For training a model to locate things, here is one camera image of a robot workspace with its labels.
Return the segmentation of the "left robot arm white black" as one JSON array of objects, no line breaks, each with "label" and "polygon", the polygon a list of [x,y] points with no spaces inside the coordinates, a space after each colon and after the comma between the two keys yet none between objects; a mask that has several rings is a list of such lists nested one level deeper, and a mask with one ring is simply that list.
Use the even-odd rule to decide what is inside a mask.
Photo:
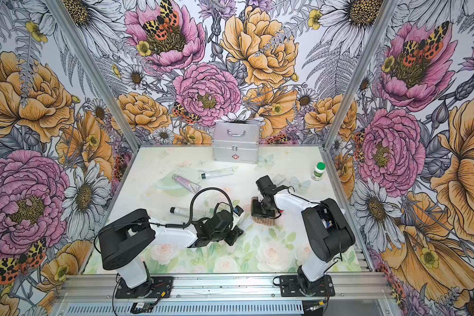
[{"label": "left robot arm white black", "polygon": [[185,225],[158,221],[150,218],[145,209],[137,209],[99,231],[103,268],[117,271],[128,288],[137,288],[149,279],[146,264],[139,258],[149,245],[202,248],[224,241],[232,246],[244,233],[238,226],[243,216],[244,210],[236,206]]}]

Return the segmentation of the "white tube purple cap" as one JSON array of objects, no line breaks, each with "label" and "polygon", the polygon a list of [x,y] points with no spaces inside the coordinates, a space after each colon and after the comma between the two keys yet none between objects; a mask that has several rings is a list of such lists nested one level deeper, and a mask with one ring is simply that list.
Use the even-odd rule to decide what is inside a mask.
[{"label": "white tube purple cap", "polygon": [[273,179],[272,182],[276,186],[280,186],[286,180],[285,176],[281,174],[277,174]]}]

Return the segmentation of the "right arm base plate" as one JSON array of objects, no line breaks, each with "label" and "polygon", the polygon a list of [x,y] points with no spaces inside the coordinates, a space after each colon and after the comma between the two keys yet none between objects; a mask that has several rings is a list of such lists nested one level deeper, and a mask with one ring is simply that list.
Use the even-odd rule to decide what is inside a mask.
[{"label": "right arm base plate", "polygon": [[329,275],[324,275],[313,282],[300,275],[281,275],[279,288],[282,297],[333,297],[336,295],[333,280]]}]

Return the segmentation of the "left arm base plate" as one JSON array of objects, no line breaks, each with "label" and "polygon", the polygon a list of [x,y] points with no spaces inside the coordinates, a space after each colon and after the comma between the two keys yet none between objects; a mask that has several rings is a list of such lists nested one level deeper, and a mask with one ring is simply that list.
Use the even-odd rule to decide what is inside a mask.
[{"label": "left arm base plate", "polygon": [[130,288],[124,280],[120,280],[115,293],[116,299],[158,299],[169,298],[174,278],[159,276],[149,278],[145,283]]}]

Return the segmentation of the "brown striped towel cloth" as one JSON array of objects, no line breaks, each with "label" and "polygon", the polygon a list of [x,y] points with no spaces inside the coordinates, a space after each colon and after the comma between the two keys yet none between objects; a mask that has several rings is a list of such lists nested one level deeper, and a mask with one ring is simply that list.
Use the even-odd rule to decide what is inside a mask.
[{"label": "brown striped towel cloth", "polygon": [[275,220],[274,219],[269,219],[269,218],[263,218],[263,217],[258,217],[254,215],[254,211],[258,210],[258,197],[253,197],[251,199],[251,219],[253,222],[255,222],[258,225],[264,225],[264,226],[274,226],[275,225]]}]

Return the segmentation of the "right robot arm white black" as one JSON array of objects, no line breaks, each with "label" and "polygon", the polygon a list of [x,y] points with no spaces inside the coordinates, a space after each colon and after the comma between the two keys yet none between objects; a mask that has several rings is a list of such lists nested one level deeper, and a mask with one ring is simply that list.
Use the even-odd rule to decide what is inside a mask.
[{"label": "right robot arm white black", "polygon": [[300,214],[311,248],[308,259],[298,268],[296,280],[280,278],[280,286],[288,290],[283,296],[334,296],[333,283],[327,273],[356,242],[337,202],[331,198],[305,198],[290,187],[276,186],[269,176],[261,177],[255,184],[262,199],[252,200],[252,217],[275,220],[287,212]]}]

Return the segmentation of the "white tube black cap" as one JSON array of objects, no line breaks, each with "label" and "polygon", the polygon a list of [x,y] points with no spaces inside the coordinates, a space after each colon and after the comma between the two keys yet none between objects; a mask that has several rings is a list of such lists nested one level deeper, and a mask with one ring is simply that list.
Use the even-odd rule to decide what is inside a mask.
[{"label": "white tube black cap", "polygon": [[245,218],[241,219],[237,224],[237,227],[240,230],[247,231],[251,225],[254,223],[254,220],[251,215],[247,215]]}]

